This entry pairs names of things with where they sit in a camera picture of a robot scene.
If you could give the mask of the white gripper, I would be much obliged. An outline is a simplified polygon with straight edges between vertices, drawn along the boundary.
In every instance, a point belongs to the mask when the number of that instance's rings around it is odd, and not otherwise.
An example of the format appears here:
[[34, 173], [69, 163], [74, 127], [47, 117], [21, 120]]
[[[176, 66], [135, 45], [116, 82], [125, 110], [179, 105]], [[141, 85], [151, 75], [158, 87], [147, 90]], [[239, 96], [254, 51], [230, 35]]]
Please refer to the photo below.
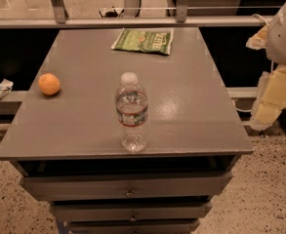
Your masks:
[[253, 50], [266, 48], [268, 59], [279, 63], [272, 72], [260, 77], [257, 98], [252, 106], [250, 127], [264, 131], [286, 108], [286, 2], [271, 20], [246, 42]]

